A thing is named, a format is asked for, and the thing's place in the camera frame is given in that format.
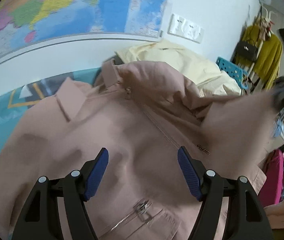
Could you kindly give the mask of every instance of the zipper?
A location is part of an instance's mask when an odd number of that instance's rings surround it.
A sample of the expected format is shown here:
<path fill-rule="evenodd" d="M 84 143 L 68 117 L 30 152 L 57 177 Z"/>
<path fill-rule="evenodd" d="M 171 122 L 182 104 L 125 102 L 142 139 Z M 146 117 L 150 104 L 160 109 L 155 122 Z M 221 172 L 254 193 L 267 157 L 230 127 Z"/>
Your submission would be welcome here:
<path fill-rule="evenodd" d="M 131 99 L 132 97 L 133 97 L 133 93 L 132 93 L 131 87 L 126 87 L 125 88 L 125 99 Z M 176 143 L 173 142 L 172 139 L 169 136 L 167 136 L 166 133 L 157 125 L 156 121 L 146 111 L 144 111 L 144 109 L 140 105 L 140 103 L 138 103 L 137 101 L 135 101 L 135 102 L 140 106 L 140 109 L 142 110 L 142 112 L 150 120 L 150 122 L 153 124 L 153 126 L 157 128 L 157 130 L 161 133 L 161 135 L 165 138 L 165 140 L 168 143 L 170 143 L 176 150 L 178 150 L 179 147 L 176 145 Z M 203 153 L 210 156 L 210 152 L 207 149 L 203 148 L 201 145 L 197 145 L 197 147 L 200 151 L 202 151 Z"/>
<path fill-rule="evenodd" d="M 103 237 L 111 233 L 113 230 L 115 230 L 120 225 L 122 224 L 125 225 L 136 217 L 138 217 L 144 224 L 148 224 L 153 219 L 153 217 L 147 211 L 151 205 L 152 205 L 152 202 L 149 200 L 144 200 L 144 199 L 140 200 L 137 204 L 133 206 L 133 211 L 131 213 L 126 215 L 124 218 L 122 218 L 119 222 L 117 222 L 114 226 L 112 226 L 111 229 L 109 229 L 107 232 L 105 232 L 100 237 Z"/>

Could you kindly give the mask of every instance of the map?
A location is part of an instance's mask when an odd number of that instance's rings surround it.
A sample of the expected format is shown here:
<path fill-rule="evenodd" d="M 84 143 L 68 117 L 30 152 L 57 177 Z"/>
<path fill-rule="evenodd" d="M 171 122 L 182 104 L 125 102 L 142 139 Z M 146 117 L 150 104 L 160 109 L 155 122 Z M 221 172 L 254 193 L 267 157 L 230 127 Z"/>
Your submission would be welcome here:
<path fill-rule="evenodd" d="M 128 33 L 158 37 L 166 0 L 2 0 L 0 57 L 68 35 Z"/>

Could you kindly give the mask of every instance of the white wall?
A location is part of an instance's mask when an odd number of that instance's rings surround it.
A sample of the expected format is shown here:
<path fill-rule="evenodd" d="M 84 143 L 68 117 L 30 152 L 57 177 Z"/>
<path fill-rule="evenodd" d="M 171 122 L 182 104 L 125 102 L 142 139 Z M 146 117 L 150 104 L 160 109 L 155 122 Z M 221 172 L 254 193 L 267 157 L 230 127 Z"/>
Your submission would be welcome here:
<path fill-rule="evenodd" d="M 168 0 L 162 25 L 164 38 L 212 61 L 218 56 L 230 59 L 245 21 L 250 25 L 258 10 L 259 0 Z M 202 43 L 167 34 L 171 13 L 177 13 L 204 28 Z M 113 51 L 139 43 L 141 41 L 77 41 L 27 52 L 0 64 L 0 95 L 41 78 L 99 67 L 113 55 Z"/>
<path fill-rule="evenodd" d="M 250 25 L 258 14 L 259 0 L 168 0 L 172 12 L 204 28 L 201 44 L 166 35 L 170 41 L 182 44 L 193 51 L 216 61 L 218 56 L 229 60 L 238 43 L 245 21 Z M 163 24 L 167 30 L 168 19 Z"/>

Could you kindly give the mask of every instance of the wall switch panel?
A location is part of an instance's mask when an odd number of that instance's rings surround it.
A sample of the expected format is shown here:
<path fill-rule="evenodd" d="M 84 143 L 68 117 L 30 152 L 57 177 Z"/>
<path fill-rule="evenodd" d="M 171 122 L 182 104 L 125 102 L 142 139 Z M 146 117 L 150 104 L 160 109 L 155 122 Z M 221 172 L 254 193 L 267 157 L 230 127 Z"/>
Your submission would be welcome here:
<path fill-rule="evenodd" d="M 201 43 L 204 36 L 204 29 L 190 20 L 177 14 L 172 14 L 168 33 Z"/>

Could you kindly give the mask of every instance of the jacket pocket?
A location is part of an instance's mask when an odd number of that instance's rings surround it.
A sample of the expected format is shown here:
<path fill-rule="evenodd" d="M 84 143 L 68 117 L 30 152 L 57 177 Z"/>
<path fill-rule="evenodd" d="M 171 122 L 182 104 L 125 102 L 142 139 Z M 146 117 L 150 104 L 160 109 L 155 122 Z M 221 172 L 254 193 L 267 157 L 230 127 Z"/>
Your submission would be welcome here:
<path fill-rule="evenodd" d="M 171 240 L 180 221 L 171 212 L 150 200 L 141 200 L 133 211 L 110 226 L 99 240 Z"/>

